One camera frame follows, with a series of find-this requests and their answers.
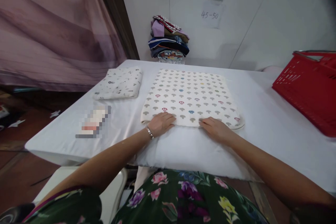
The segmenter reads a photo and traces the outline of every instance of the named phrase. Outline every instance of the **pink curtain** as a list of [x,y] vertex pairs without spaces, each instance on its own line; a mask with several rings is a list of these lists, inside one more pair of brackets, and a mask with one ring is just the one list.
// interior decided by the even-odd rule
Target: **pink curtain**
[[124,60],[103,0],[0,0],[0,84],[87,91]]

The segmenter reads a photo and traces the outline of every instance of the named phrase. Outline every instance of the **floral dress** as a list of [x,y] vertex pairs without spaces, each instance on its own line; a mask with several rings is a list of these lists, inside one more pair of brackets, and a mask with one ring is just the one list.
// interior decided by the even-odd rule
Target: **floral dress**
[[[30,223],[102,223],[99,193],[69,188],[42,203]],[[198,171],[161,170],[150,177],[117,212],[112,224],[268,223],[257,207],[223,180]]]

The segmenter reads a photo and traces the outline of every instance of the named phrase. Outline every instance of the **red plastic basket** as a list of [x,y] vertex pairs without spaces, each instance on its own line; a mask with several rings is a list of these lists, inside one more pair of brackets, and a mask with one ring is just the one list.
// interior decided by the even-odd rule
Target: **red plastic basket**
[[336,52],[295,51],[273,89],[324,135],[336,137]]

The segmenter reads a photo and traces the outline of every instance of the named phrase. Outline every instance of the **silver bracelet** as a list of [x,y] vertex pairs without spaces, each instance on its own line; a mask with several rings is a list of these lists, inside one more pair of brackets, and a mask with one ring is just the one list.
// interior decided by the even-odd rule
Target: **silver bracelet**
[[151,137],[152,139],[154,139],[153,134],[152,134],[151,130],[148,128],[148,126],[146,126],[146,129],[147,129],[147,131],[148,131],[150,137]]

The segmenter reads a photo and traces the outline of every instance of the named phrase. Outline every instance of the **woman's hand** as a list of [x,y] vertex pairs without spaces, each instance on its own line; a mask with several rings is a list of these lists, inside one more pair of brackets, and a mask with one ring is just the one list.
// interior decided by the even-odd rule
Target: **woman's hand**
[[199,124],[205,129],[205,131],[212,140],[220,144],[230,146],[231,141],[239,137],[224,123],[212,117],[203,119],[199,122]]
[[148,128],[151,130],[153,137],[159,137],[166,133],[170,128],[174,127],[172,124],[176,118],[167,112],[157,114],[149,122]]

